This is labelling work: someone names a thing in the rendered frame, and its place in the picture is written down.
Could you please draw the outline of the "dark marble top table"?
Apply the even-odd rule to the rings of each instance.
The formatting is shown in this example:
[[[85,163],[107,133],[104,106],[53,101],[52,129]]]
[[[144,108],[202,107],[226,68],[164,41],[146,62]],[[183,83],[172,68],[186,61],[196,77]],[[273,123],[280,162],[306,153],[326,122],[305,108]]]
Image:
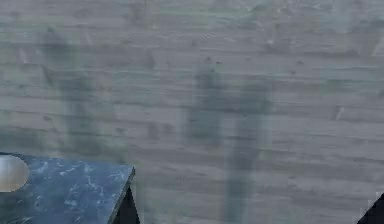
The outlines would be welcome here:
[[[10,154],[28,179],[0,193],[0,224],[140,224],[131,190],[135,169],[110,162]]]

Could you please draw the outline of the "round white dish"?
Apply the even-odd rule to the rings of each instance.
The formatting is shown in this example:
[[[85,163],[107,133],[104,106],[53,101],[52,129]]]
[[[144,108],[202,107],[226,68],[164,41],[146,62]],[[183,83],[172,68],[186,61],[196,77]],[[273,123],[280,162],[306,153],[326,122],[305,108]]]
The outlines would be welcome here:
[[[27,164],[12,155],[0,156],[0,192],[12,192],[24,186],[28,180]]]

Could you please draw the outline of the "black furniture corner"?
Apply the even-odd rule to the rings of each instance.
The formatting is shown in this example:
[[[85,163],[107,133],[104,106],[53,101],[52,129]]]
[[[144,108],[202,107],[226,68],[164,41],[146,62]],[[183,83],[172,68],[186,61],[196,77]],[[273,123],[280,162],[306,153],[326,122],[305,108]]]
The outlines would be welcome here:
[[[384,224],[384,193],[358,220],[357,224]]]

